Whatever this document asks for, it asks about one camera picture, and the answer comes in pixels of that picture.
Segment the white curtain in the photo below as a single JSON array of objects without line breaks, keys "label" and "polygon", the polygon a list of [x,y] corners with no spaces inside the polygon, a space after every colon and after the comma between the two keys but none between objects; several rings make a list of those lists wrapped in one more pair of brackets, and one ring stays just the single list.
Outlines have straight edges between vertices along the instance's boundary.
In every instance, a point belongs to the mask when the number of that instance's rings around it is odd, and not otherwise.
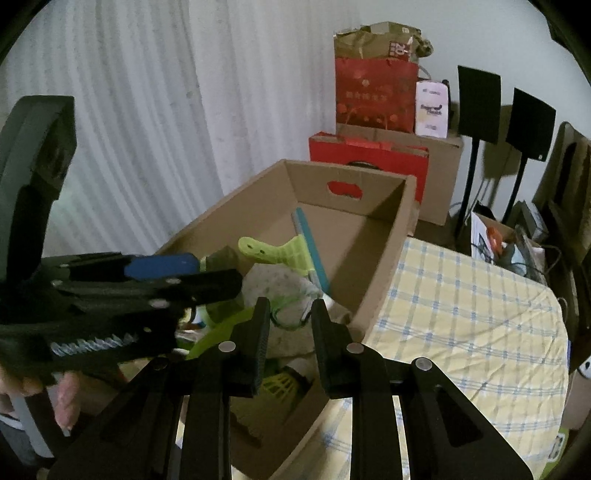
[{"label": "white curtain", "polygon": [[0,123],[72,95],[78,148],[45,255],[153,253],[224,194],[334,130],[351,0],[53,0],[0,66]]}]

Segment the black speaker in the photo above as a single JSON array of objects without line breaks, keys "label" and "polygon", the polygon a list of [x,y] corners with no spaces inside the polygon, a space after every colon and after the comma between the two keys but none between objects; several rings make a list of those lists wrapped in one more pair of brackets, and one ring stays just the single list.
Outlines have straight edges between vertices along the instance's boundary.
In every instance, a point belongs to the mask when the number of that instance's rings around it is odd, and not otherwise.
[{"label": "black speaker", "polygon": [[464,225],[470,201],[480,140],[496,144],[499,140],[501,116],[501,77],[499,75],[462,66],[458,66],[457,74],[460,86],[458,133],[472,137],[472,152],[464,198],[456,224],[456,238]]},{"label": "black speaker", "polygon": [[513,192],[503,216],[503,223],[509,220],[523,179],[527,159],[546,161],[552,143],[555,121],[556,110],[550,105],[518,88],[514,90],[513,109],[511,110],[506,141],[521,152],[521,162]]}]

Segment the speaker stand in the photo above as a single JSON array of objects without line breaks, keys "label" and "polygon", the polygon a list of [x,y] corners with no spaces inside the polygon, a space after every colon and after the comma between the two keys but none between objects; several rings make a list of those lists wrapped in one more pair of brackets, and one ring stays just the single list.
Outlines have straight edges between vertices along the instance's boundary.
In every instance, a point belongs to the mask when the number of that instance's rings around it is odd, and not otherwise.
[{"label": "speaker stand", "polygon": [[513,210],[513,204],[515,203],[515,198],[517,197],[517,192],[519,191],[519,186],[521,185],[521,180],[523,179],[523,172],[525,171],[525,165],[527,163],[527,158],[522,153],[521,154],[521,161],[519,162],[519,171],[517,172],[517,178],[515,179],[515,185],[513,185],[513,192],[511,193],[511,198],[509,198],[509,204],[507,205],[507,210],[505,210],[505,215],[503,216],[502,223],[504,225],[507,224],[509,220],[509,215],[511,214],[511,210]]},{"label": "speaker stand", "polygon": [[464,190],[464,198],[462,200],[462,206],[460,207],[460,213],[457,217],[456,231],[454,237],[460,235],[464,226],[464,220],[466,217],[466,211],[468,210],[468,202],[470,201],[470,194],[472,192],[472,183],[474,182],[474,172],[476,171],[476,159],[478,157],[478,147],[480,146],[479,138],[472,138],[472,151],[470,152],[470,167],[468,168],[468,178],[466,179],[466,189]]}]

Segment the brown paper bag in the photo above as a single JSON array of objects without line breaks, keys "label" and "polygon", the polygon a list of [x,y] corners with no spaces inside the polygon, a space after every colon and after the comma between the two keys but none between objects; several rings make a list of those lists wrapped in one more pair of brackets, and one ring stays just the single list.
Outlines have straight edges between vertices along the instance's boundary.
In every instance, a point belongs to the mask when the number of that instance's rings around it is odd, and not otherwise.
[{"label": "brown paper bag", "polygon": [[394,22],[342,32],[335,35],[335,57],[349,59],[398,59],[418,63],[428,57],[433,47],[423,39],[418,28]]}]

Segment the metal bolt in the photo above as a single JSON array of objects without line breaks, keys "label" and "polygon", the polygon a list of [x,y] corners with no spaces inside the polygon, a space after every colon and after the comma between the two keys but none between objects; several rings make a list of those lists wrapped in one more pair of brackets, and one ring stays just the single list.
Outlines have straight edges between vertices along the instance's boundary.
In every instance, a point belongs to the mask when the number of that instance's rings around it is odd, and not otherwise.
[{"label": "metal bolt", "polygon": [[363,345],[361,343],[351,342],[347,345],[347,351],[349,353],[355,353],[356,355],[363,353]]},{"label": "metal bolt", "polygon": [[417,358],[414,364],[417,366],[419,370],[423,370],[424,372],[428,372],[429,370],[431,370],[431,367],[433,366],[433,362],[431,362],[428,358],[425,358],[423,356]]},{"label": "metal bolt", "polygon": [[152,368],[156,371],[164,370],[168,366],[168,360],[159,356],[152,361]]},{"label": "metal bolt", "polygon": [[153,309],[167,309],[170,307],[170,302],[164,299],[152,299],[149,304]]},{"label": "metal bolt", "polygon": [[231,340],[226,340],[225,342],[220,343],[217,347],[221,352],[229,353],[236,349],[236,344]]}]

